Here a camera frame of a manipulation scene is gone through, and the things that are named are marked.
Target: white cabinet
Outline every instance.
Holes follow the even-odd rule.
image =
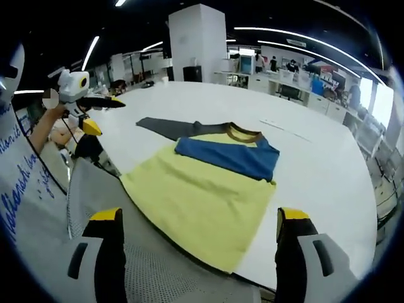
[[[252,75],[248,79],[248,89],[261,93],[270,93],[270,79],[265,76]]]
[[[316,112],[319,112],[320,114],[325,115],[327,113],[329,103],[330,101],[328,101],[327,99],[311,93],[309,96],[307,107],[309,109],[315,110]]]
[[[346,114],[346,109],[338,104],[330,102],[327,110],[327,117],[330,117],[332,120],[342,124]]]

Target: gray fabric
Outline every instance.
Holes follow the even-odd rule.
[[[177,141],[180,137],[225,133],[228,123],[203,125],[198,121],[188,123],[147,117],[137,122],[136,125],[161,134],[173,141]]]
[[[185,257],[135,207],[118,179],[78,159],[68,194],[72,236],[81,235],[92,214],[113,207],[123,210],[128,302],[246,303],[259,298],[256,287]]]

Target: desk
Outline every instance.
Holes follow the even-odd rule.
[[[144,117],[203,124],[233,121],[262,131],[280,150],[276,192],[236,274],[276,288],[276,212],[281,206],[308,213],[318,232],[327,233],[348,254],[357,278],[368,272],[376,246],[376,202],[365,161],[348,128],[281,98],[225,85],[170,82],[119,98],[126,107],[88,114],[102,129],[99,140],[122,173],[172,144],[137,127]],[[260,122],[263,119],[277,127]]]

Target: blue sleeve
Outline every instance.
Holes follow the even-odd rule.
[[[279,151],[263,139],[257,147],[181,138],[175,152],[247,177],[272,181]]]

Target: black ceiling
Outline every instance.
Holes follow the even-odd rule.
[[[236,31],[234,27],[264,27],[288,30],[315,37],[345,50],[366,65],[381,69],[379,44],[367,15],[352,1],[329,1],[353,14],[367,29],[349,17],[314,0],[308,1],[235,1],[214,0],[127,0],[116,8],[117,0],[31,1],[15,18],[25,46],[26,58],[20,89],[41,89],[47,74],[61,66],[82,60],[94,38],[100,40],[88,67],[108,61],[113,54],[138,51],[159,41],[169,53],[168,15],[196,3],[203,3],[226,14],[228,37],[238,44],[257,45],[257,40],[286,44],[284,34]],[[346,66],[357,65],[315,42],[307,49]],[[384,68],[390,64],[384,56]]]

